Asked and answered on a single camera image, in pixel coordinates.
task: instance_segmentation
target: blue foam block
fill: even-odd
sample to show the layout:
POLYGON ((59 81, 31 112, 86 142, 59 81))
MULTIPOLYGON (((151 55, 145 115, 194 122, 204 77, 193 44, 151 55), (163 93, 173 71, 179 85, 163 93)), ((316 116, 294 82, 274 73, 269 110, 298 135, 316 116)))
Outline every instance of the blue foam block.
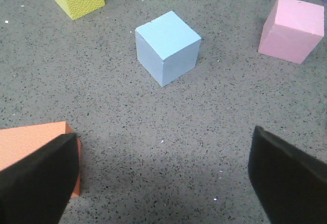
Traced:
POLYGON ((137 58, 160 86, 195 67, 201 37, 173 11, 135 30, 137 58))

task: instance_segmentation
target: pink cube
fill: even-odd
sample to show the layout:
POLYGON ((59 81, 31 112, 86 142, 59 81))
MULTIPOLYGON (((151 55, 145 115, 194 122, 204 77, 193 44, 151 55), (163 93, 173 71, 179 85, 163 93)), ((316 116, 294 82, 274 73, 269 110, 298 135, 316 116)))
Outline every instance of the pink cube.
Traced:
POLYGON ((324 36, 324 8, 277 0, 263 27, 259 53, 302 63, 324 36))

